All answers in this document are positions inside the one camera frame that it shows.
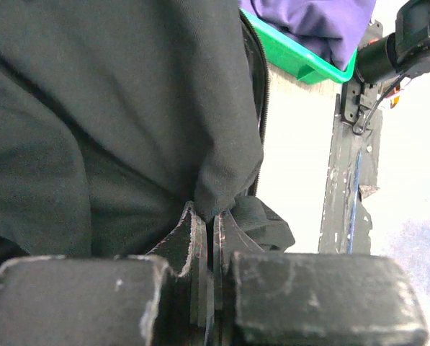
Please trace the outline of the purple garment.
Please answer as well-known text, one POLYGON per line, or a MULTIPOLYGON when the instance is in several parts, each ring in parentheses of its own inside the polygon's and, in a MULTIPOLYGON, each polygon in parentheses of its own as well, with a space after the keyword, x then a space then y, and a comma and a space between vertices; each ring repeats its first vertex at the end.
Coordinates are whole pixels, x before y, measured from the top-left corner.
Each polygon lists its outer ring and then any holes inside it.
POLYGON ((375 8, 375 0, 245 0, 240 8, 344 71, 375 8))

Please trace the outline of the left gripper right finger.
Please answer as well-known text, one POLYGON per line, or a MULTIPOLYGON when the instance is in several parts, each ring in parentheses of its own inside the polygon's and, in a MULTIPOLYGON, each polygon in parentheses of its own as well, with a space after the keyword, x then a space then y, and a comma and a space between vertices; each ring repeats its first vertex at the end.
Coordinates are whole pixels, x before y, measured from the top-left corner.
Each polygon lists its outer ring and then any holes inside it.
POLYGON ((214 345, 425 345, 407 275, 387 257, 265 252, 223 212, 213 224, 214 345))

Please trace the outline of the black white astronaut suitcase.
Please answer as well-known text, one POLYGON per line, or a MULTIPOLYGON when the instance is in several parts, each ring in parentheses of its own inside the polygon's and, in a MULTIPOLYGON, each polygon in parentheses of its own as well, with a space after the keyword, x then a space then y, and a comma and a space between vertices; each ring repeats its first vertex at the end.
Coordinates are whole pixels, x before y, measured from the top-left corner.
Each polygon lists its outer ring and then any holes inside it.
POLYGON ((242 26, 243 44, 250 71, 259 136, 261 144, 264 146, 270 90, 266 53, 246 13, 240 10, 239 17, 242 26))

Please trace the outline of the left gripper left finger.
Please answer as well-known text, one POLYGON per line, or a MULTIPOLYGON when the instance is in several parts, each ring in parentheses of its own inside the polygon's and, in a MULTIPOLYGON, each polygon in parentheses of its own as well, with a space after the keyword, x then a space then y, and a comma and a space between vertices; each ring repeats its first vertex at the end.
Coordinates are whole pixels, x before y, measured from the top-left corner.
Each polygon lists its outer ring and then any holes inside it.
POLYGON ((187 203, 150 252, 0 267, 0 345, 205 345, 205 223, 187 203))

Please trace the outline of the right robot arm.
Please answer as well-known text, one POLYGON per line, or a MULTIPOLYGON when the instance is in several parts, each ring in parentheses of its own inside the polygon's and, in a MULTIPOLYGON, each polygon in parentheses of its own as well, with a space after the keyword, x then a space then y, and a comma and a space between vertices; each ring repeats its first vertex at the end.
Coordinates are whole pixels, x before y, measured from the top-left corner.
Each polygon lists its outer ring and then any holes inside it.
POLYGON ((408 1, 395 21, 395 32, 359 50, 355 73, 370 85, 430 72, 430 1, 408 1))

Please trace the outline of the black garment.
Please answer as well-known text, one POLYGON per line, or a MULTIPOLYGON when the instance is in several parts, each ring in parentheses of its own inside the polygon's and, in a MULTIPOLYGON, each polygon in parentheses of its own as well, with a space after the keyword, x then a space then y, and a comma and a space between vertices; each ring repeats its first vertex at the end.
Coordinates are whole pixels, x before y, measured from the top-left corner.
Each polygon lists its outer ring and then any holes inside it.
POLYGON ((145 254, 187 202, 260 247, 264 78, 235 1, 0 1, 0 265, 145 254))

